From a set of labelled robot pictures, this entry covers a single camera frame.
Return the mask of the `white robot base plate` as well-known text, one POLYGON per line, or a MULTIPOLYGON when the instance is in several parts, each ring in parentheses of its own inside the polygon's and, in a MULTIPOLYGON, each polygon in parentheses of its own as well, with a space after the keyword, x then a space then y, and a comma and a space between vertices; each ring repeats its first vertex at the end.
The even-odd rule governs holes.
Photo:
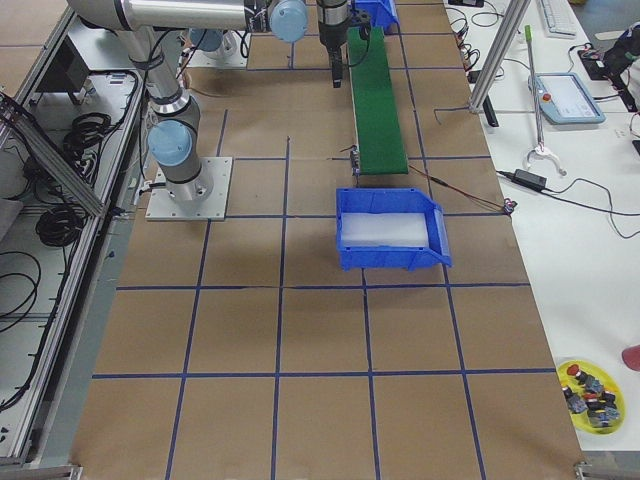
POLYGON ((149 221, 224 221, 228 204, 233 159, 201 157, 201 171, 193 181, 176 184, 168 181, 158 167, 156 182, 146 209, 149 221))

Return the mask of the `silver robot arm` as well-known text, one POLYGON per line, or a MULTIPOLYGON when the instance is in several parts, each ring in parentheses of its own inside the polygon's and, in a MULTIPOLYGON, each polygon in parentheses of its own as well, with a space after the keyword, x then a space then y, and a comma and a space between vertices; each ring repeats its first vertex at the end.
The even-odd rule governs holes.
POLYGON ((149 150, 165 176, 169 195, 187 202, 206 198, 214 180, 196 152, 199 107, 180 85, 157 29, 270 32, 295 43, 308 28, 303 1, 72 1, 69 5, 81 19, 114 31, 145 77, 151 108, 159 117, 147 137, 149 150))

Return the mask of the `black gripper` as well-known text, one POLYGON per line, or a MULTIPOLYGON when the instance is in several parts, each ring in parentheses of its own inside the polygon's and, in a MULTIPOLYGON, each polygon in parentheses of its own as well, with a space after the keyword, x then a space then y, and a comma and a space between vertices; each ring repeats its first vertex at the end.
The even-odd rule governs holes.
POLYGON ((340 88, 343 80, 341 47, 347 35, 347 1, 318 0, 316 2, 320 42, 329 51, 332 86, 340 88))

